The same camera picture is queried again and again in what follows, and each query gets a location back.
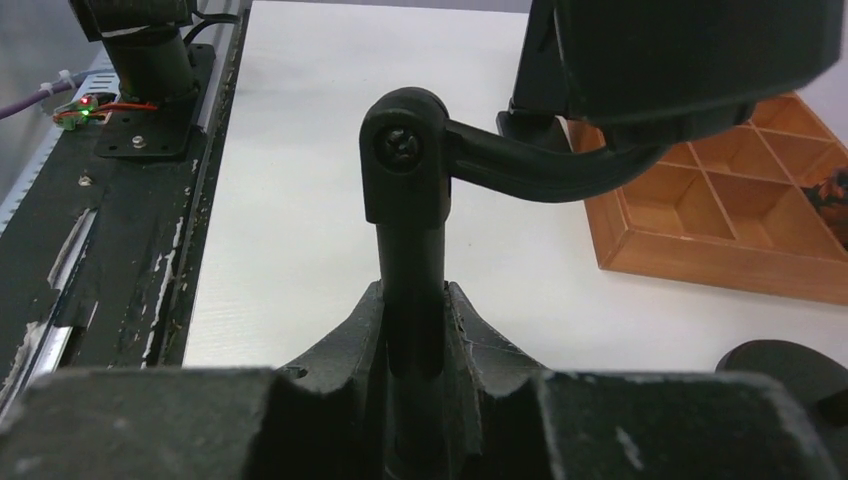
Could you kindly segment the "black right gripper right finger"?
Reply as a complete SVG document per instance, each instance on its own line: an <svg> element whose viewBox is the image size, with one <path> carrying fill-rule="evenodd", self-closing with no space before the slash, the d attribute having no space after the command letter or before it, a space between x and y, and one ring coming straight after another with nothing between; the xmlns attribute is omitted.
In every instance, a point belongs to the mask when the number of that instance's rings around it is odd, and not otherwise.
<svg viewBox="0 0 848 480"><path fill-rule="evenodd" d="M540 364L445 287L450 479L838 479L811 420L746 372Z"/></svg>

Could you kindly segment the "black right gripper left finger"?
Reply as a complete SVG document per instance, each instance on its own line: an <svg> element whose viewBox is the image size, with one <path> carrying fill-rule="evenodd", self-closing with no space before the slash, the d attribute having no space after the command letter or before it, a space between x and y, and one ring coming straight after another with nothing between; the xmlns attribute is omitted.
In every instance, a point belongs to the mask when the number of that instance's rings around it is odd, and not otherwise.
<svg viewBox="0 0 848 480"><path fill-rule="evenodd" d="M1 424L5 479L379 479L382 288L278 368L63 369Z"/></svg>

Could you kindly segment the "black round base phone stand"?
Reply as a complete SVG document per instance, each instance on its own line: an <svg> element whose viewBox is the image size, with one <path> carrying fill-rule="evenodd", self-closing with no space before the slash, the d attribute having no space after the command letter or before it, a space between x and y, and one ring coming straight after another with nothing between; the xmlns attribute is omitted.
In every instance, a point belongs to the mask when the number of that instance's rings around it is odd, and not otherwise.
<svg viewBox="0 0 848 480"><path fill-rule="evenodd" d="M726 353L716 369L766 375L781 383L818 424L847 427L847 368L817 350L785 340L753 340Z"/></svg>

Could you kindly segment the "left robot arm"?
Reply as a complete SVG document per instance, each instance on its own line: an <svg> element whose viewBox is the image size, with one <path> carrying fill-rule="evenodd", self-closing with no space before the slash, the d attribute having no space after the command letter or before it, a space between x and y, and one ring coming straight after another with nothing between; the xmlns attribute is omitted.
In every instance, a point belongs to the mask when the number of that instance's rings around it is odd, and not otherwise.
<svg viewBox="0 0 848 480"><path fill-rule="evenodd" d="M69 5L88 41L103 44L124 98L164 103L196 90L180 33L192 24L194 1L78 0Z"/></svg>

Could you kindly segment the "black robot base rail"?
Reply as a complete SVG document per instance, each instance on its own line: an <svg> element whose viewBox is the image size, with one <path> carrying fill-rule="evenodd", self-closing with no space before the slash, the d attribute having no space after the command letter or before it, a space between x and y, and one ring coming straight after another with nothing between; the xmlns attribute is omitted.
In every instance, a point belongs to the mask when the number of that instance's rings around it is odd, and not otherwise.
<svg viewBox="0 0 848 480"><path fill-rule="evenodd" d="M1 234L1 401L64 368L176 366L242 50L189 50L183 105L106 105L59 130Z"/></svg>

